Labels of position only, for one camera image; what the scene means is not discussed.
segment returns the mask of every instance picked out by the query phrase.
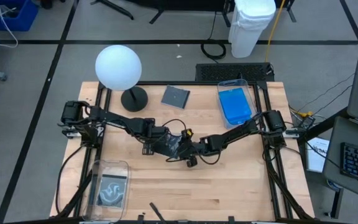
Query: gray carpet floor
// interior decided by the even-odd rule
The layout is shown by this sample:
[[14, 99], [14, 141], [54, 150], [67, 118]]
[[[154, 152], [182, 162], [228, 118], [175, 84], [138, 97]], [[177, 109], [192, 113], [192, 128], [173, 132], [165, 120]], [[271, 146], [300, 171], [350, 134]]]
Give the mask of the gray carpet floor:
[[[155, 9], [140, 7], [123, 0], [111, 0], [130, 11], [134, 21], [102, 5], [80, 0], [67, 40], [203, 40], [213, 25], [213, 12], [164, 12], [154, 25], [149, 20]], [[54, 1], [50, 10], [40, 9], [28, 32], [14, 32], [23, 40], [16, 49], [0, 47], [0, 71], [8, 75], [0, 82], [0, 206], [12, 175], [16, 160], [33, 119], [37, 102], [45, 82], [50, 82], [44, 107], [34, 131], [29, 153], [19, 177], [16, 190], [6, 213], [5, 222], [47, 218], [55, 193], [57, 174], [62, 164], [67, 139], [56, 125], [62, 105], [77, 99], [81, 82], [96, 81], [94, 60], [106, 45], [66, 44], [61, 49], [54, 76], [45, 80], [58, 42], [42, 44], [37, 40], [60, 40], [74, 3]], [[358, 0], [346, 0], [351, 16], [358, 26]], [[292, 11], [297, 22], [284, 11], [274, 40], [351, 40], [352, 44], [310, 45], [273, 44], [269, 61], [275, 69], [275, 79], [284, 82], [288, 101], [294, 108], [326, 91], [354, 73], [358, 57], [358, 43], [340, 0], [296, 0]], [[263, 31], [260, 40], [267, 40], [272, 23]], [[218, 15], [214, 39], [227, 39], [229, 28]], [[9, 40], [7, 32], [0, 32], [0, 40]], [[132, 44], [143, 64], [142, 80], [194, 80], [197, 63], [214, 63], [206, 58], [198, 44]], [[267, 46], [256, 45], [251, 56], [234, 58], [227, 45], [227, 56], [221, 63], [263, 62]], [[352, 79], [342, 83], [305, 111], [316, 111], [342, 92]], [[349, 91], [321, 110], [327, 117], [347, 105]], [[330, 132], [321, 135], [329, 139]], [[329, 220], [324, 212], [331, 209], [334, 192], [326, 187], [318, 174], [306, 173], [309, 190], [318, 218]], [[358, 223], [358, 195], [346, 191], [340, 217], [336, 221]]]

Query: white trash bin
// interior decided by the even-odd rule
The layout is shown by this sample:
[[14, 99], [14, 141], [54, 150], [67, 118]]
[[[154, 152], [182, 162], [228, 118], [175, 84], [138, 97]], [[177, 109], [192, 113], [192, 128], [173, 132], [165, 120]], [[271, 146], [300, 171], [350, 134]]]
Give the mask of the white trash bin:
[[235, 58], [248, 57], [260, 34], [273, 19], [274, 0], [235, 0], [236, 7], [229, 33], [231, 53]]

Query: clear plastic container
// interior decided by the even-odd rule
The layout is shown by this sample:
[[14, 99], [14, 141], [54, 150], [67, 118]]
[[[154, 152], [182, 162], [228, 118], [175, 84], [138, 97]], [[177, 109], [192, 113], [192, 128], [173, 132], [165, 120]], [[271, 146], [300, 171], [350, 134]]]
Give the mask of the clear plastic container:
[[86, 221], [118, 222], [126, 212], [129, 191], [129, 166], [125, 161], [95, 161], [89, 184]]
[[244, 79], [220, 82], [218, 105], [227, 129], [244, 124], [256, 115], [248, 83]]

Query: wooden tabletop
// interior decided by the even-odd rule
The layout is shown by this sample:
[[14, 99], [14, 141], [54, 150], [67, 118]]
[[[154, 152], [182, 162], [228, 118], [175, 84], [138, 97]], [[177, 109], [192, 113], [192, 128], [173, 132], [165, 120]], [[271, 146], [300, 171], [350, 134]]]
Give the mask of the wooden tabletop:
[[[79, 100], [94, 104], [97, 87], [97, 82], [84, 82]], [[178, 86], [191, 91], [184, 110], [161, 104], [166, 86], [141, 87], [149, 96], [145, 109], [136, 113], [126, 111], [121, 105], [122, 92], [114, 91], [110, 111], [128, 118], [155, 118], [157, 126], [179, 118], [195, 133], [194, 141], [202, 136], [227, 131], [218, 108], [216, 86]], [[268, 83], [268, 92], [272, 109], [280, 110], [284, 120], [291, 122], [283, 83]], [[264, 107], [261, 91], [260, 97]], [[172, 133], [180, 133], [183, 129], [179, 122], [172, 122], [168, 127]], [[79, 138], [68, 140], [64, 160], [79, 145]], [[298, 150], [295, 140], [287, 139], [287, 145]], [[168, 163], [165, 162], [166, 157], [159, 154], [143, 156], [141, 143], [123, 130], [109, 126], [106, 128], [101, 158], [105, 161], [126, 161], [130, 166], [129, 198], [123, 220], [136, 220], [142, 213], [145, 213], [145, 220], [158, 220], [149, 205], [153, 202], [166, 220], [227, 221], [228, 216], [234, 216], [237, 221], [271, 221], [274, 220], [274, 214], [262, 149], [261, 137], [249, 136], [230, 144], [217, 164], [210, 166], [198, 160], [198, 165], [189, 169], [186, 162]], [[77, 190], [84, 154], [85, 150], [82, 150], [74, 156], [62, 173], [60, 209]], [[301, 157], [286, 149], [282, 149], [281, 154], [289, 191], [313, 217]], [[277, 192], [280, 213], [285, 217], [278, 188]], [[85, 193], [82, 208], [87, 197], [88, 193]], [[56, 215], [54, 205], [50, 214]]]

